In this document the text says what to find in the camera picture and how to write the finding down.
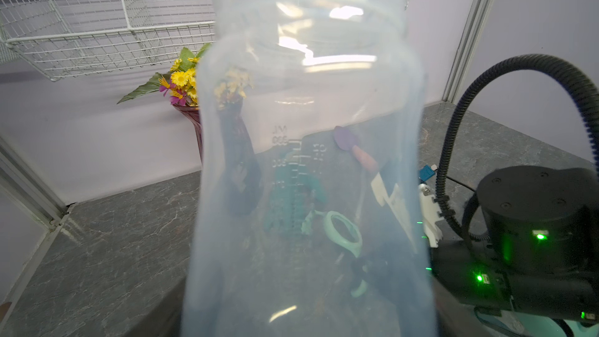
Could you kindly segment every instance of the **wire basket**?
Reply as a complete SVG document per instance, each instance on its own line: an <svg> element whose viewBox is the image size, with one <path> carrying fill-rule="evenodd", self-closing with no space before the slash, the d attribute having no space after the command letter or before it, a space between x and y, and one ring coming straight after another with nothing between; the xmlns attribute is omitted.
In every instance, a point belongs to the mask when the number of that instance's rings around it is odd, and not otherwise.
<svg viewBox="0 0 599 337"><path fill-rule="evenodd" d="M4 45L53 81L165 63L214 40L212 0L0 0L0 24Z"/></svg>

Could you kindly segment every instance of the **teal object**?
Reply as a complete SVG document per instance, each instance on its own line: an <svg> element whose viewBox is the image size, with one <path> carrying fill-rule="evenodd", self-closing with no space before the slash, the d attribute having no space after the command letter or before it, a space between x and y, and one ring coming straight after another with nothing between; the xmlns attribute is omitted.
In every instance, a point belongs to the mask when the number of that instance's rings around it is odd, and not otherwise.
<svg viewBox="0 0 599 337"><path fill-rule="evenodd" d="M296 166L291 166L294 151L284 154L274 170L276 185L269 195L269 208L263 222L265 231L274 231L282 235L299 233L309 207L306 200L310 197L326 203L325 190L320 180L312 175L299 174L294 182L293 175L298 173Z"/></svg>
<svg viewBox="0 0 599 337"><path fill-rule="evenodd" d="M345 224L345 227L348 229L349 234L355 239L355 242L351 242L339 234L337 229L333 226L333 219L339 220ZM362 251L362 235L360 234L358 227L353 222L349 221L347 217L337 211L329 211L323 221L323 227L325 228L326 236L329 237L331 241L348 249L356 258L360 256L360 252Z"/></svg>
<svg viewBox="0 0 599 337"><path fill-rule="evenodd" d="M514 315L533 337L565 337L562 328L548 317L520 312L514 312ZM572 329L574 337L597 337L599 334L599 325L586 328L576 321L565 320L565 322Z"/></svg>
<svg viewBox="0 0 599 337"><path fill-rule="evenodd" d="M362 235L360 234L358 227L351 220L349 220L347 217L345 217L343 214L341 214L337 211L329 211L327 213L324 213L324 212L312 210L310 213L308 213L308 215L304 219L304 222L302 222L302 225L301 225L302 234L304 234L304 235L312 234L312 231L313 231L312 230L312 221L314 220L314 217L316 217L317 215L322 216L324 218L322 221L322 226L325 229L326 236L331 241L333 241L334 243L338 244L339 246L347 249L356 258L360 256L360 252L362 251L362 243L363 242L362 242ZM353 242L349 241L348 239L343 237L337 231L337 229L335 229L335 226L333 225L333 219L339 220L345 225L345 227L348 229L349 234L354 238ZM368 288L368 284L366 283L366 281L362 280L360 282L360 285L357 288L353 289L350 293L351 293L352 297L357 298L357 297L363 295L366 292L367 288Z"/></svg>
<svg viewBox="0 0 599 337"><path fill-rule="evenodd" d="M435 175L435 171L427 164L420 169L420 179L426 181Z"/></svg>

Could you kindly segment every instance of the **spatula handle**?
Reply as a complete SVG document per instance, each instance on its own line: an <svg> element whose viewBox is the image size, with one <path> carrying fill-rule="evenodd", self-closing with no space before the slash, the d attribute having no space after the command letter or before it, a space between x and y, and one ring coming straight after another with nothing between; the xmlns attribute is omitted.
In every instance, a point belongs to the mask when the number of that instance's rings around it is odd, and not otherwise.
<svg viewBox="0 0 599 337"><path fill-rule="evenodd" d="M364 151L358 146L354 146L352 147L352 153L356 160L359 161L360 164L362 164L362 167L364 167L364 169L375 174L378 172L378 163L376 162L376 160L373 159L372 156L366 153L366 151Z"/></svg>

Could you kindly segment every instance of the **plastic bottle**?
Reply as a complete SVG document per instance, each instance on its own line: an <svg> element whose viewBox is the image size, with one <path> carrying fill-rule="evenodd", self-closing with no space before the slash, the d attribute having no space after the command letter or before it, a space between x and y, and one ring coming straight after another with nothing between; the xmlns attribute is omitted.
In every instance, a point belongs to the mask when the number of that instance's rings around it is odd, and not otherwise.
<svg viewBox="0 0 599 337"><path fill-rule="evenodd" d="M213 1L182 336L434 336L407 0Z"/></svg>

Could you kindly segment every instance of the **artificial flower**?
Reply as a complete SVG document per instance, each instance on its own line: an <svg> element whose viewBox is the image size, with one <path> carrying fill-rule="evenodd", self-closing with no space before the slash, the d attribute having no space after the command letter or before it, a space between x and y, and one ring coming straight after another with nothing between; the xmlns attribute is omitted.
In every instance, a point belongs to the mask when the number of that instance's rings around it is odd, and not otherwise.
<svg viewBox="0 0 599 337"><path fill-rule="evenodd" d="M171 67L171 71L176 71L177 69L179 69L179 66L181 65L181 62L183 60L181 59L176 59L175 63L173 64L173 66Z"/></svg>
<svg viewBox="0 0 599 337"><path fill-rule="evenodd" d="M189 81L189 75L185 71L176 71L171 75L171 82L177 86L185 86Z"/></svg>
<svg viewBox="0 0 599 337"><path fill-rule="evenodd" d="M229 95L235 93L235 91L239 88L240 83L238 81L229 81L226 84L226 87L229 89Z"/></svg>
<svg viewBox="0 0 599 337"><path fill-rule="evenodd" d="M185 71L185 73L187 73L187 75L190 77L195 77L195 68L189 68L187 71Z"/></svg>
<svg viewBox="0 0 599 337"><path fill-rule="evenodd" d="M168 83L168 81L167 81L167 80L164 78L164 76L161 76L161 77L158 79L158 82L160 82L160 86L158 87L158 90L159 90L161 93L162 93L162 92L164 92L164 94L162 94L162 96L165 96L165 95L167 95L167 91L168 91L168 89L172 89L172 90L174 90L174 89L176 89L176 88L177 88L177 86L176 86L175 84L170 84L170 83Z"/></svg>
<svg viewBox="0 0 599 337"><path fill-rule="evenodd" d="M238 85L251 85L250 74L248 72L239 71L236 69L229 69L229 71L227 71L226 73L226 76L228 77L229 81L234 82Z"/></svg>
<svg viewBox="0 0 599 337"><path fill-rule="evenodd" d="M214 89L214 96L216 96L216 99L220 99L221 95L225 92L226 90L226 83L221 82L221 84Z"/></svg>
<svg viewBox="0 0 599 337"><path fill-rule="evenodd" d="M184 106L185 102L186 102L185 96L186 96L185 91L171 90L171 104L173 106L174 105Z"/></svg>
<svg viewBox="0 0 599 337"><path fill-rule="evenodd" d="M198 91L195 88L192 88L187 91L187 96L189 96L193 101L198 100Z"/></svg>

